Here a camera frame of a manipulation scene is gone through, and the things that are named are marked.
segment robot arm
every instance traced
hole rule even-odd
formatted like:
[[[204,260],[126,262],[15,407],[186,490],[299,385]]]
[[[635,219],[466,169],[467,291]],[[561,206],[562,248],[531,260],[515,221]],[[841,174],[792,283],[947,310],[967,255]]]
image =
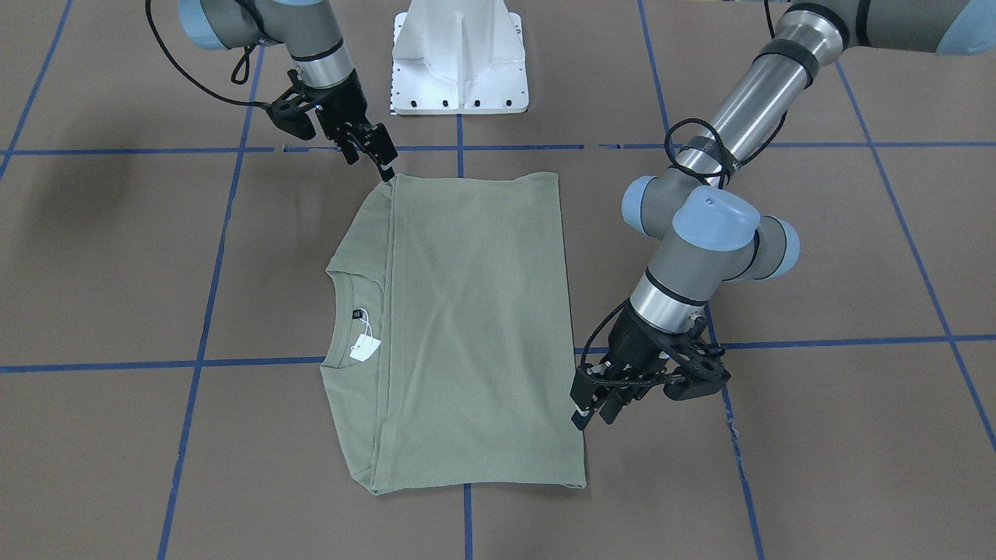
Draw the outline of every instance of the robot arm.
[[[367,119],[367,98],[328,0],[179,0],[179,16],[204,49],[283,43],[295,69],[288,72],[290,89],[267,107],[274,125],[310,140],[315,127],[308,111],[315,109],[326,138],[349,164],[361,151],[383,180],[394,176],[397,151],[384,126]]]
[[[625,221],[661,242],[617,308],[622,314],[610,331],[608,353],[593,366],[584,363],[586,348],[577,368],[571,397],[578,429],[599,409],[612,423],[656,385],[680,401],[713,395],[730,379],[722,348],[701,338],[703,308],[723,281],[788,272],[800,242],[787,222],[762,216],[722,186],[757,154],[822,67],[855,46],[967,55],[994,45],[996,0],[794,3],[711,125],[696,132],[662,176],[637,179],[626,191]],[[670,372],[668,361],[674,363]]]

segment white metal stand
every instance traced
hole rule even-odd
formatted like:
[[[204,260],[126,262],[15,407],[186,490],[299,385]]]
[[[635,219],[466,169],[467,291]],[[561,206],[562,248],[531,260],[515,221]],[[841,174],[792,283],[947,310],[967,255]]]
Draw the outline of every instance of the white metal stand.
[[[529,106],[522,18],[503,0],[412,0],[394,18],[398,115],[496,115]]]

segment brown floor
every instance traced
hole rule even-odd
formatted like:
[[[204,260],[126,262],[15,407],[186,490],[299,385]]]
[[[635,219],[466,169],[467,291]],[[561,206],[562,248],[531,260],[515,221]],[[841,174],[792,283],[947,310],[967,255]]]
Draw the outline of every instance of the brown floor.
[[[154,4],[192,74],[249,97]],[[561,175],[579,346],[654,250],[626,186],[767,39],[758,4],[509,0],[529,112],[403,119],[407,0],[333,4],[396,169]],[[996,558],[996,54],[848,52],[735,178],[804,253],[713,300],[728,402],[594,423],[586,490],[372,497],[317,367],[371,165],[196,91],[140,2],[0,3],[0,38],[0,558]],[[289,64],[261,56],[269,100]]]

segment label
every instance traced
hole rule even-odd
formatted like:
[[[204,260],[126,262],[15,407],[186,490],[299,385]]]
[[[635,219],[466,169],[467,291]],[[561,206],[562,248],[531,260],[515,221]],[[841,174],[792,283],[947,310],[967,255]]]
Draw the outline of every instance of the label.
[[[377,348],[380,348],[380,340],[370,335],[362,334],[357,339],[357,343],[350,347],[350,358],[365,362],[374,355]]]

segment blue tape line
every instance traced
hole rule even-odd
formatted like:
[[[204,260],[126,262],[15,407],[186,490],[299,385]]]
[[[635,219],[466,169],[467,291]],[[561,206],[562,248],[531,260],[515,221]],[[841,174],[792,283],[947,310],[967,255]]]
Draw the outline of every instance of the blue tape line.
[[[644,143],[600,143],[599,146],[608,149],[664,149],[662,142]],[[776,141],[771,142],[768,147],[868,147],[864,141]]]
[[[186,446],[190,437],[190,422],[193,420],[193,408],[197,402],[197,389],[200,387],[200,367],[193,370],[190,379],[190,392],[187,394],[187,406],[183,413],[183,429],[180,432],[179,449],[176,452],[176,465],[173,467],[173,479],[169,486],[169,500],[166,502],[166,515],[162,520],[162,536],[159,538],[159,553],[157,560],[165,560],[166,546],[169,544],[169,531],[173,526],[173,514],[176,512],[176,497],[180,491],[180,475],[183,473],[183,460],[186,458]]]
[[[14,155],[146,155],[162,153],[238,153],[239,147],[112,147],[96,149],[15,149]],[[271,153],[272,147],[247,147],[247,153]]]
[[[709,338],[713,343],[719,342],[716,337],[716,327],[712,323],[712,311],[709,304],[705,305],[705,320],[709,326]],[[733,426],[733,403],[730,401],[729,388],[723,387],[723,405],[726,407],[726,426],[730,430],[730,441],[733,443],[733,456],[737,462],[737,472],[740,474],[740,489],[744,494],[744,504],[747,506],[747,519],[750,521],[751,536],[754,538],[754,552],[758,560],[764,558],[764,542],[761,540],[761,528],[757,522],[757,512],[754,509],[754,495],[750,491],[750,481],[744,469],[744,457],[740,450],[740,434]]]
[[[295,356],[288,358],[232,358],[221,360],[204,360],[205,368],[230,368],[233,366],[287,366],[291,364],[320,364],[325,356]]]
[[[643,9],[643,0],[637,0],[636,4],[639,7],[639,22],[643,26],[646,55],[650,60],[650,72],[653,74],[653,87],[657,90],[657,103],[660,105],[660,121],[667,131],[671,128],[671,124],[667,118],[667,106],[664,104],[664,91],[660,87],[660,76],[657,74],[657,58],[653,55],[653,45],[650,43],[650,30],[646,25],[646,10]]]
[[[463,116],[456,116],[456,176],[463,178]]]
[[[871,339],[827,339],[802,341],[771,341],[771,342],[733,342],[725,343],[726,350],[762,350],[781,348],[821,348],[835,346],[875,346],[899,344],[930,344],[942,342],[996,342],[996,334],[991,335],[955,335],[947,337],[894,337]],[[574,349],[576,356],[582,348]],[[604,354],[607,347],[595,347],[590,354]],[[324,356],[284,356],[273,358],[226,358],[215,360],[171,360],[158,362],[105,362],[89,364],[38,364],[28,366],[0,366],[0,374],[32,374],[46,372],[107,372],[114,370],[168,370],[193,368],[200,365],[204,368],[226,368],[234,366],[283,366],[290,364],[320,364]]]
[[[877,141],[875,147],[993,147],[996,141]]]
[[[263,55],[266,48],[259,50],[259,57],[256,60],[256,72],[253,75],[252,87],[249,92],[249,99],[256,99],[256,89],[259,86],[259,78],[263,70]],[[249,138],[249,124],[252,122],[252,107],[246,108],[245,121],[242,124],[242,138],[239,140],[239,152],[235,157],[235,170],[232,172],[232,184],[228,192],[228,203],[225,206],[225,218],[221,225],[221,238],[218,240],[218,253],[214,260],[214,273],[211,277],[211,289],[207,296],[207,307],[204,310],[204,328],[201,331],[200,343],[197,347],[197,362],[203,362],[204,353],[207,350],[207,337],[211,330],[211,317],[214,314],[214,301],[218,292],[218,282],[221,277],[221,262],[225,256],[225,237],[228,233],[228,223],[232,218],[232,204],[235,201],[235,193],[238,190],[239,175],[242,172],[242,160],[245,156],[245,146]],[[193,377],[190,380],[190,395],[187,398],[186,413],[183,416],[183,430],[180,433],[180,445],[176,457],[176,466],[173,469],[172,485],[169,489],[169,501],[166,503],[166,515],[162,521],[162,535],[159,539],[158,560],[165,560],[166,548],[169,545],[169,532],[172,529],[173,513],[176,511],[176,497],[180,489],[180,477],[183,474],[183,460],[186,457],[187,441],[190,438],[190,426],[193,420],[194,407],[197,404],[197,389],[200,386],[200,372],[202,366],[197,366],[193,370]]]
[[[116,370],[164,370],[193,368],[195,360],[169,362],[117,362],[93,364],[42,364],[38,366],[0,366],[0,374],[41,374],[47,372],[111,372]]]
[[[585,149],[582,143],[510,143],[465,145],[467,151],[527,151],[537,149]]]
[[[470,483],[463,485],[463,558],[474,560],[474,522],[470,499]]]
[[[848,97],[851,99],[851,105],[855,108],[855,114],[858,116],[858,123],[862,126],[862,131],[865,132],[865,138],[869,141],[871,154],[874,156],[875,165],[878,166],[878,173],[881,175],[882,182],[885,183],[885,190],[888,192],[888,198],[892,202],[892,208],[895,210],[895,216],[899,220],[899,225],[902,227],[902,233],[906,236],[906,242],[909,244],[909,249],[913,253],[913,259],[916,261],[916,267],[919,269],[920,276],[923,278],[923,284],[926,286],[927,293],[930,295],[930,301],[933,303],[934,311],[937,312],[937,319],[940,320],[941,327],[944,329],[944,334],[951,339],[953,338],[951,327],[948,325],[947,318],[944,316],[944,310],[941,309],[940,300],[937,299],[933,283],[930,282],[930,276],[927,275],[927,269],[923,265],[923,259],[920,258],[920,252],[916,248],[915,241],[913,241],[913,234],[909,231],[909,226],[906,224],[906,218],[902,214],[902,208],[899,207],[899,200],[895,196],[895,191],[892,190],[892,183],[888,179],[888,173],[885,172],[885,166],[882,164],[881,157],[878,155],[878,149],[872,141],[872,133],[869,132],[868,124],[865,122],[865,116],[862,115],[862,110],[858,107],[858,99],[855,97],[855,92],[851,88],[851,83],[848,82],[848,77],[844,74],[844,67],[841,66],[841,62],[836,61],[835,64],[837,65],[838,74],[841,75],[841,81],[844,83],[844,89],[847,90]],[[972,396],[972,402],[975,403],[975,409],[979,413],[979,419],[982,420],[982,425],[985,426],[986,434],[989,436],[989,443],[992,445],[993,451],[996,451],[996,433],[993,432],[989,416],[986,414],[986,410],[982,406],[982,401],[979,399],[978,392],[975,391],[975,384],[972,383],[972,378],[968,374],[968,369],[965,368],[964,361],[961,358],[961,351],[958,350],[958,345],[953,340],[951,340],[950,344],[951,352],[954,353],[954,359],[958,363],[958,368],[961,370],[961,377],[965,380],[965,387],[968,388],[968,393]]]
[[[21,137],[24,124],[28,122],[28,114],[31,113],[32,106],[35,105],[35,98],[38,96],[38,90],[42,87],[42,80],[45,79],[45,74],[49,71],[49,64],[52,63],[52,56],[55,55],[56,47],[59,46],[59,40],[62,39],[62,32],[66,29],[66,21],[69,19],[70,8],[72,7],[73,0],[66,0],[66,7],[63,8],[62,17],[59,18],[59,25],[56,27],[56,35],[52,38],[52,44],[49,45],[49,52],[45,55],[45,62],[42,63],[42,69],[38,71],[35,84],[31,87],[28,101],[24,104],[24,110],[21,111],[21,119],[18,120],[17,127],[14,129],[14,135],[10,138],[7,153],[3,156],[3,161],[0,161],[0,178],[3,178],[3,174],[7,171],[7,165],[10,163],[14,147],[17,146],[17,140]]]
[[[947,337],[882,337],[867,339],[828,339],[774,342],[731,342],[727,350],[762,350],[772,348],[825,348],[834,346],[881,346],[898,344],[930,344],[948,342]]]
[[[996,341],[996,335],[955,335],[957,342],[986,342]]]
[[[996,342],[996,334],[992,335],[955,335],[953,337],[882,337],[868,339],[825,339],[825,340],[794,340],[770,342],[728,342],[723,343],[726,350],[770,350],[779,348],[825,348],[834,346],[890,346],[900,344],[932,344],[944,342]],[[583,348],[574,349],[579,356]],[[605,354],[608,347],[597,347],[588,350],[589,354]]]
[[[334,145],[285,145],[280,151],[311,151],[313,149],[328,149],[331,151],[342,151]],[[398,151],[456,151],[455,145],[396,145],[394,149]]]

